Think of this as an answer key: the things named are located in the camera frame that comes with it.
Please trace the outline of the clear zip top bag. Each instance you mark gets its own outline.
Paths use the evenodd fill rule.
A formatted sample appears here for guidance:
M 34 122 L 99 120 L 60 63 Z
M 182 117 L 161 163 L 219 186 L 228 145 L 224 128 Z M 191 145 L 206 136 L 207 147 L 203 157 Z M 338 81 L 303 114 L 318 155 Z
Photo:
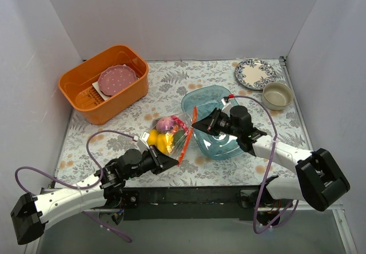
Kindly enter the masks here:
M 158 118 L 152 122 L 147 144 L 154 145 L 163 154 L 176 159 L 180 165 L 193 134 L 192 124 L 196 120 L 196 107 L 188 112 Z

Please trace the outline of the dark purple fruit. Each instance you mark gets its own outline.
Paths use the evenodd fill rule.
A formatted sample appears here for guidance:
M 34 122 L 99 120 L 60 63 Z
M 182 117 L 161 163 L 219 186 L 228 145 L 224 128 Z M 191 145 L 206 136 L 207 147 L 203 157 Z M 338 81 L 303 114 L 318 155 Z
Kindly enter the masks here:
M 154 129 L 155 127 L 156 127 L 156 125 L 157 125 L 157 123 L 159 122 L 159 118 L 158 119 L 155 119 L 155 120 L 153 120 L 153 122 L 152 122 L 152 129 Z

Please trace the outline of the yellow lemon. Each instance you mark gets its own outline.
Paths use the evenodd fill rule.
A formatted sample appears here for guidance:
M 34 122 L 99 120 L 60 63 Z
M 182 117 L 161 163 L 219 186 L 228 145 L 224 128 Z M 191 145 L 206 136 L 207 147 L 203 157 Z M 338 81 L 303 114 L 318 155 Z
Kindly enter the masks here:
M 159 132 L 155 129 L 151 130 L 149 132 L 149 137 L 147 140 L 148 145 L 155 145 L 157 142 L 157 137 L 159 135 Z

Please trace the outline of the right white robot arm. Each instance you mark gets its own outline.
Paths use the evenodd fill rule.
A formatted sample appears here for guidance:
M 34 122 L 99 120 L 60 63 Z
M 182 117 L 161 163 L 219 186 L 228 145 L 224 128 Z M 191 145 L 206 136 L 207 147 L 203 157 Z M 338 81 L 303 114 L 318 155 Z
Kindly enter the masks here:
M 210 115 L 195 122 L 193 127 L 211 136 L 228 134 L 236 137 L 241 150 L 273 161 L 294 174 L 295 178 L 270 177 L 259 191 L 259 201 L 266 207 L 281 199 L 307 202 L 317 211 L 324 211 L 351 186 L 333 156 L 325 149 L 317 151 L 292 147 L 275 141 L 258 130 L 244 106 L 234 106 L 229 114 L 214 109 Z

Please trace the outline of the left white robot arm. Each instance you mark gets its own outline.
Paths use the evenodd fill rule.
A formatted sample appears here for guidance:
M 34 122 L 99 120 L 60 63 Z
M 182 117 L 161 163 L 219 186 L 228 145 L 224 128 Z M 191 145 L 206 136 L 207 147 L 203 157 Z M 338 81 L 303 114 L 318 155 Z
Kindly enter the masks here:
M 122 189 L 128 180 L 146 172 L 160 174 L 176 165 L 178 160 L 155 146 L 144 152 L 129 149 L 71 188 L 38 196 L 25 193 L 10 213 L 17 243 L 28 244 L 54 224 L 85 210 L 104 205 L 116 208 L 121 203 Z

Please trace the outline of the purple onion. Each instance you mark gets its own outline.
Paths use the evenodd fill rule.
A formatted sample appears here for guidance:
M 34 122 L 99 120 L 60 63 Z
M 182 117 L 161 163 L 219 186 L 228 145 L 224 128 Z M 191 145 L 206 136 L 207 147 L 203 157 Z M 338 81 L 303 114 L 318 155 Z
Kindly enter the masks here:
M 173 129 L 175 126 L 175 121 L 171 117 L 160 118 L 156 124 L 156 130 L 159 133 L 166 133 Z

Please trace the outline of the red chili pepper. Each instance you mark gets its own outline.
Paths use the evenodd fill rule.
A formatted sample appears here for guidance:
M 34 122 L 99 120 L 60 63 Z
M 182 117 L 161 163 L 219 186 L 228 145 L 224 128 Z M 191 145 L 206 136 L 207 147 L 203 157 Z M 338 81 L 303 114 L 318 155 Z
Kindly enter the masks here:
M 179 117 L 177 117 L 175 115 L 172 115 L 171 118 L 179 128 L 184 130 L 186 133 L 188 132 L 188 127 L 187 127 L 186 123 L 183 120 L 181 120 Z

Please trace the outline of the yellow bell pepper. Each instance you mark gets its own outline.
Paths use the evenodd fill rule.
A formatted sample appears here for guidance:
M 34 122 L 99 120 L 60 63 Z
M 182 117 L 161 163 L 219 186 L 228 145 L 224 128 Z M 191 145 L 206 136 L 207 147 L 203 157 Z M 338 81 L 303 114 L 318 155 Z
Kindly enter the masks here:
M 171 154 L 173 148 L 174 148 L 174 139 L 173 135 L 170 133 L 158 134 L 156 138 L 156 146 L 158 150 L 164 154 Z

